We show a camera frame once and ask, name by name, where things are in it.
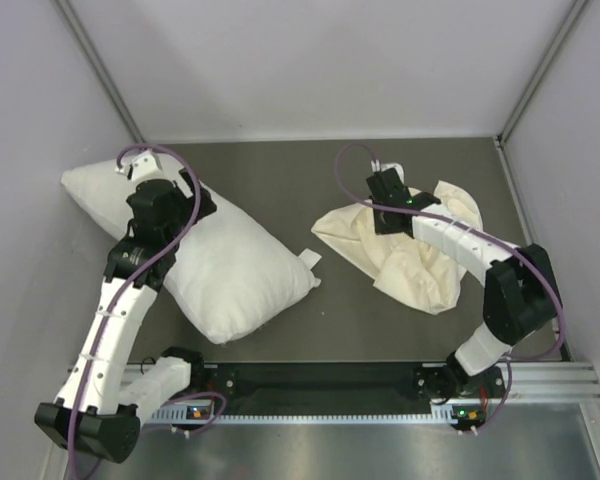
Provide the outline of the left aluminium corner post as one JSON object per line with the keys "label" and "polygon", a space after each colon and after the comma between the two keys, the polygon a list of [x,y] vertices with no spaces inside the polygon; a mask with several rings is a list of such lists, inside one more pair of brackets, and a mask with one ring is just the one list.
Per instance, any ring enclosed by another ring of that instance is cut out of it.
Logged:
{"label": "left aluminium corner post", "polygon": [[81,51],[89,69],[96,77],[106,99],[111,104],[130,138],[136,143],[144,142],[144,135],[141,133],[141,130],[124,101],[113,76],[98,52],[94,41],[91,39],[91,36],[73,3],[68,0],[51,0],[50,3],[68,29],[69,35]]}

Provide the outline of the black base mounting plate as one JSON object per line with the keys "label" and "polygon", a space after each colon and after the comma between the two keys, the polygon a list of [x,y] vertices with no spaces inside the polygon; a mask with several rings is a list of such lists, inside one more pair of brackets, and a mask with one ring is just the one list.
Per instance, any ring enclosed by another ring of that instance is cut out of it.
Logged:
{"label": "black base mounting plate", "polygon": [[501,398],[499,368],[456,383],[442,363],[422,362],[221,362],[194,369],[194,384],[177,401],[222,394],[222,416],[345,416],[425,413],[431,406]]}

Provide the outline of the white pillow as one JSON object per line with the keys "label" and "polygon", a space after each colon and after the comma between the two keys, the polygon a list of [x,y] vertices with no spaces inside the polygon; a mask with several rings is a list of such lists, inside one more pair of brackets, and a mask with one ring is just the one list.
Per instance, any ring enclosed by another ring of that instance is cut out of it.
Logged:
{"label": "white pillow", "polygon": [[[107,160],[68,170],[61,183],[109,235],[121,239],[132,211],[131,181]],[[320,281],[304,256],[292,253],[246,212],[218,193],[215,213],[180,243],[165,287],[210,342],[245,337],[303,300]]]}

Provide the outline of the aluminium frame rail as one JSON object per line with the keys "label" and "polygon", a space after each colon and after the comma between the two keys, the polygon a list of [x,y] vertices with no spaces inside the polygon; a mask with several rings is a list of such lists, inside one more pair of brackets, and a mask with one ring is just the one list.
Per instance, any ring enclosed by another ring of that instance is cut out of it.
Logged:
{"label": "aluminium frame rail", "polygon": [[[89,371],[77,365],[62,387],[59,398],[80,409],[112,411],[118,405],[165,400],[190,389],[201,360],[162,358],[156,364],[108,366],[95,363]],[[591,365],[577,362],[500,363],[505,392],[513,400],[531,403],[569,402],[600,397],[600,385]]]}

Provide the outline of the aluminium corner post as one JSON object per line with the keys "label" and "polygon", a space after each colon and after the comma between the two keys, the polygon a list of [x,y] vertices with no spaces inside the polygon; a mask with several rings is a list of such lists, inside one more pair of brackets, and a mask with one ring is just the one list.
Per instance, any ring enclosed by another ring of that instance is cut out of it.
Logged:
{"label": "aluminium corner post", "polygon": [[554,33],[550,36],[549,42],[543,49],[513,109],[507,116],[501,131],[494,137],[495,145],[498,149],[502,150],[512,136],[590,5],[590,0],[575,0],[569,3],[566,13],[559,21]]}
{"label": "aluminium corner post", "polygon": [[113,76],[98,52],[94,41],[91,39],[91,36],[73,3],[68,0],[51,0],[50,3],[68,29],[69,35],[81,51],[89,69],[96,77],[106,99],[111,104],[130,138],[136,143],[144,142],[144,135],[141,133],[141,130],[124,101]]}

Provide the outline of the right aluminium corner post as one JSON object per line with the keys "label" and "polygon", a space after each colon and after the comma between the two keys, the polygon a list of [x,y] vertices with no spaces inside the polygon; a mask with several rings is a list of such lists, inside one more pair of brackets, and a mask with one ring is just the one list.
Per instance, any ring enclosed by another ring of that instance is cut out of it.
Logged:
{"label": "right aluminium corner post", "polygon": [[549,42],[543,49],[513,109],[507,116],[501,131],[494,137],[495,145],[498,149],[502,150],[512,136],[590,5],[590,0],[575,0],[569,3],[566,13],[559,21],[554,33],[550,36]]}

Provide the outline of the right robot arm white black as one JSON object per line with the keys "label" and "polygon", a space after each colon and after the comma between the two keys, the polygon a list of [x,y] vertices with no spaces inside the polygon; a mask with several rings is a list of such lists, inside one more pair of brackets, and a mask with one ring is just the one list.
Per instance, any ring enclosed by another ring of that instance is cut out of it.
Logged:
{"label": "right robot arm white black", "polygon": [[434,385],[444,400],[470,395],[486,370],[562,312],[549,255],[470,227],[431,193],[411,194],[394,167],[373,162],[366,183],[376,234],[404,233],[434,247],[484,288],[482,323],[447,357]]}

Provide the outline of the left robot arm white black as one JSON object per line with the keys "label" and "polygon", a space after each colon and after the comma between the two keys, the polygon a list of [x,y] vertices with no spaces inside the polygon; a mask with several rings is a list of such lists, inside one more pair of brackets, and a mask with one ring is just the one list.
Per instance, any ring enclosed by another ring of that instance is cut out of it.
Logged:
{"label": "left robot arm white black", "polygon": [[142,426],[172,397],[206,387],[202,356],[163,352],[148,373],[123,383],[139,328],[176,263],[185,232],[216,212],[208,190],[179,172],[191,192],[166,178],[140,182],[126,199],[132,217],[107,257],[100,299],[78,360],[56,398],[37,406],[35,424],[60,448],[124,462]]}

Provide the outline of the cream pillowcase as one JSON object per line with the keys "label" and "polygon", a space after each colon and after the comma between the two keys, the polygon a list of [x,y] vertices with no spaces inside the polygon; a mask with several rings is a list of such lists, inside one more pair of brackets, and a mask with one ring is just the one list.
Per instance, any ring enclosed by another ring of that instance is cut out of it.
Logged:
{"label": "cream pillowcase", "polygon": [[394,300],[431,315],[454,309],[467,270],[404,233],[376,234],[375,213],[348,205],[319,218],[311,232]]}

